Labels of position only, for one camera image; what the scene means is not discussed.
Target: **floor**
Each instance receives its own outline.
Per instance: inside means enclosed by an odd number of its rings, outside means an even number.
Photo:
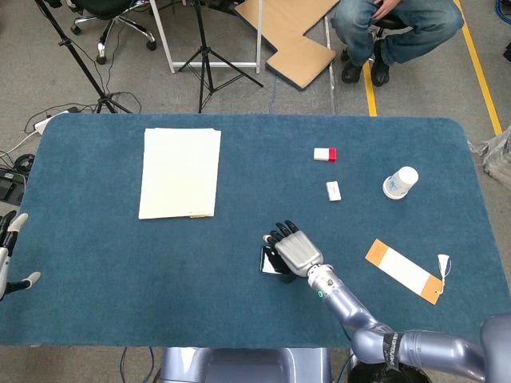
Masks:
[[[484,70],[498,119],[504,130],[511,124],[509,90],[511,63],[502,57],[511,42],[511,27],[493,13],[493,0],[461,0],[471,37]],[[57,20],[69,31],[75,14],[63,6],[53,10]],[[156,25],[147,13],[133,14],[153,30]],[[192,10],[177,5],[161,11],[161,17],[171,43],[174,60],[183,61],[195,52],[198,42],[196,21]],[[204,9],[204,24],[208,42],[232,61],[251,60],[255,55],[255,33],[236,17]],[[96,40],[104,22],[84,26],[80,36],[71,37],[91,57],[95,57]],[[193,113],[196,111],[197,79],[190,72],[171,75],[161,46],[154,52],[144,47],[144,40],[132,30],[113,31],[109,42],[109,61],[99,68],[104,79],[108,76],[117,33],[121,31],[115,65],[108,87],[111,91],[135,93],[143,113]],[[333,48],[342,49],[332,34]],[[308,36],[325,42],[324,24],[320,22]],[[31,0],[3,0],[0,2],[0,148],[15,146],[26,135],[27,120],[52,105],[70,102],[93,104],[96,95],[69,52],[59,47],[52,26],[39,13]],[[263,58],[271,50],[263,45]],[[92,70],[93,63],[87,62]],[[344,85],[339,81],[342,70],[339,59],[334,62],[335,107],[340,115],[367,115],[366,86]],[[216,81],[227,80],[226,69],[213,70]],[[379,116],[447,116],[459,121],[469,140],[480,142],[495,135],[489,112],[474,71],[467,43],[460,32],[434,52],[405,65],[396,65],[390,72],[388,85],[375,90]],[[264,88],[240,80],[217,93],[208,104],[206,113],[307,113],[330,114],[329,77],[321,74],[310,86],[300,92],[282,82],[267,70],[257,77]],[[122,95],[120,102],[133,110],[137,105],[130,95]],[[33,136],[14,155],[35,152],[40,138]],[[508,281],[511,282],[511,191],[489,178],[474,156],[481,188]],[[12,207],[0,205],[0,214]],[[0,347],[0,381],[119,381],[118,363],[122,349],[110,347]],[[156,349],[159,365],[161,350]],[[333,367],[339,371],[346,359],[346,351],[334,350]],[[130,349],[126,359],[129,381],[142,381],[149,371],[147,349]],[[462,383],[466,380],[440,373],[430,374],[433,381]]]

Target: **chair wheel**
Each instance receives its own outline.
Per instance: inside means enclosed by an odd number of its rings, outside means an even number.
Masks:
[[[350,59],[350,55],[348,54],[348,49],[343,49],[341,52],[341,61],[348,61]]]
[[[145,43],[145,46],[147,46],[147,49],[149,49],[149,50],[156,50],[156,40],[155,41],[147,41]]]
[[[73,32],[74,34],[78,35],[81,33],[81,29],[79,26],[72,26],[71,27],[71,32]]]
[[[99,64],[99,65],[103,65],[106,63],[106,57],[101,57],[99,55],[96,56],[96,62]]]

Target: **office chair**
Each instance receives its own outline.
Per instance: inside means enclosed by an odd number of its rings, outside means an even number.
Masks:
[[[108,20],[108,24],[97,42],[96,61],[98,64],[103,65],[106,63],[106,41],[109,38],[114,23],[125,23],[140,34],[143,34],[148,39],[145,43],[147,49],[156,49],[156,40],[153,34],[143,26],[123,16],[131,10],[147,6],[149,4],[148,0],[71,0],[71,3],[70,8],[74,12],[82,14],[83,10],[86,10],[91,14],[91,16],[82,16],[74,20],[71,32],[76,35],[81,33],[79,24],[96,20]]]
[[[388,14],[381,20],[378,20],[374,25],[378,27],[376,34],[373,34],[375,40],[382,38],[385,30],[404,30],[408,28],[408,25],[396,18],[393,14]],[[349,59],[350,55],[348,54],[348,49],[344,48],[341,52],[341,61],[348,61]]]

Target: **light stand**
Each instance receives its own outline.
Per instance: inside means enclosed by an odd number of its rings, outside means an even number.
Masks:
[[[55,28],[55,30],[57,31],[58,35],[61,37],[62,41],[58,43],[59,46],[65,45],[66,48],[71,52],[71,54],[73,55],[74,59],[76,60],[76,62],[80,66],[81,70],[83,71],[83,73],[89,79],[90,84],[94,87],[94,89],[96,90],[97,94],[99,95],[99,99],[97,100],[96,113],[100,113],[103,106],[108,108],[108,110],[111,113],[117,113],[117,111],[115,110],[114,106],[118,107],[120,110],[122,110],[122,111],[124,111],[126,113],[131,113],[131,111],[129,111],[127,108],[125,108],[124,106],[120,105],[116,101],[112,100],[112,97],[109,94],[106,94],[103,91],[103,89],[100,88],[99,84],[94,79],[94,77],[91,74],[91,72],[89,71],[89,68],[87,68],[87,66],[85,65],[85,63],[81,59],[81,57],[78,54],[78,52],[74,49],[73,42],[65,35],[64,31],[58,25],[57,20],[55,20],[55,18],[53,17],[53,15],[51,14],[51,12],[48,9],[48,7],[45,5],[43,0],[35,0],[35,2],[38,4],[39,9],[46,16],[46,18],[48,20],[50,20],[52,26]]]
[[[195,11],[196,11],[197,21],[199,22],[200,48],[195,52],[195,54],[193,56],[190,57],[190,59],[188,61],[186,61],[183,64],[183,66],[181,66],[179,68],[178,72],[181,72],[184,68],[186,68],[188,66],[188,64],[190,64],[190,62],[192,62],[192,60],[195,57],[197,57],[199,54],[202,54],[202,66],[200,67],[200,75],[198,74],[198,72],[193,67],[190,66],[190,69],[193,71],[193,73],[200,80],[199,113],[202,113],[203,107],[208,103],[209,99],[211,98],[211,96],[213,95],[214,92],[217,92],[217,91],[221,90],[222,88],[225,88],[227,85],[233,83],[234,81],[238,80],[241,77],[248,78],[252,82],[255,82],[261,88],[263,87],[263,84],[258,82],[255,78],[253,78],[253,77],[249,76],[248,74],[246,74],[243,70],[241,70],[237,66],[233,65],[231,62],[229,62],[226,59],[224,59],[223,57],[221,57],[217,52],[215,52],[213,49],[211,49],[211,47],[208,46],[208,43],[206,42],[206,35],[204,33],[204,24],[202,23],[202,15],[200,14],[200,0],[192,0],[192,2],[193,2],[193,6],[195,8]],[[238,72],[239,75],[234,77],[234,78],[232,78],[229,81],[224,82],[222,85],[219,85],[218,87],[215,88],[215,86],[213,84],[212,75],[211,75],[211,66],[210,66],[210,63],[209,63],[209,54],[212,54],[213,56],[215,56],[216,58],[218,58],[219,60],[221,60],[225,64],[229,65],[236,72]],[[206,74],[208,75],[208,82],[205,81],[204,70],[205,70]],[[206,98],[205,98],[205,100],[203,102],[204,87],[206,87],[208,89],[209,94],[206,96]]]

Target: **paper cup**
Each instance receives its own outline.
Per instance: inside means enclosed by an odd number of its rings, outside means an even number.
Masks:
[[[400,168],[392,176],[387,177],[383,183],[383,192],[390,199],[401,199],[417,181],[417,171],[410,166],[405,166]]]

